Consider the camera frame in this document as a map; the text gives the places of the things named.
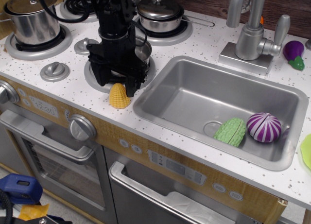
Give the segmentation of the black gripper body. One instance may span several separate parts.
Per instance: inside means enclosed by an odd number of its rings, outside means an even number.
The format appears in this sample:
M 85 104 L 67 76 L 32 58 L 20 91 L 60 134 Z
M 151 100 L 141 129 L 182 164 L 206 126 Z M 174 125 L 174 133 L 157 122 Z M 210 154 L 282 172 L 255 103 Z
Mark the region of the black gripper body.
M 118 73 L 128 75 L 129 73 L 149 71 L 149 65 L 135 55 L 136 36 L 127 36 L 118 40 L 104 39 L 99 44 L 88 44 L 90 52 L 89 62 L 106 65 L 111 74 Z

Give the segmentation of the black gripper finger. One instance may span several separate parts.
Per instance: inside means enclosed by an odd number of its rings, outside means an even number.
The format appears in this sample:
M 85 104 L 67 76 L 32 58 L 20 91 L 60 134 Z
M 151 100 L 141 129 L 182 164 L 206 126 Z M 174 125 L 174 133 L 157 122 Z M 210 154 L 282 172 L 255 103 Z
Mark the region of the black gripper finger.
M 127 97 L 133 97 L 135 92 L 140 89 L 141 84 L 146 80 L 145 72 L 129 73 L 125 80 L 125 89 Z
M 106 65 L 96 62 L 91 62 L 91 68 L 96 81 L 100 86 L 105 86 L 107 83 L 109 83 L 112 76 L 110 68 L 108 68 Z

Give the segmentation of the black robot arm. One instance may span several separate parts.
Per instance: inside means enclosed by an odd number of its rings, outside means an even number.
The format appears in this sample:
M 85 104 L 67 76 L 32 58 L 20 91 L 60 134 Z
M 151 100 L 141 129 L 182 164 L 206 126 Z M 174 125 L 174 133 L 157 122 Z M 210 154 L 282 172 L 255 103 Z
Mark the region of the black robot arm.
M 116 72 L 124 76 L 126 95 L 133 97 L 145 82 L 149 66 L 135 53 L 136 27 L 132 0 L 81 0 L 88 15 L 92 8 L 99 21 L 100 44 L 88 44 L 89 61 L 97 83 L 105 86 Z

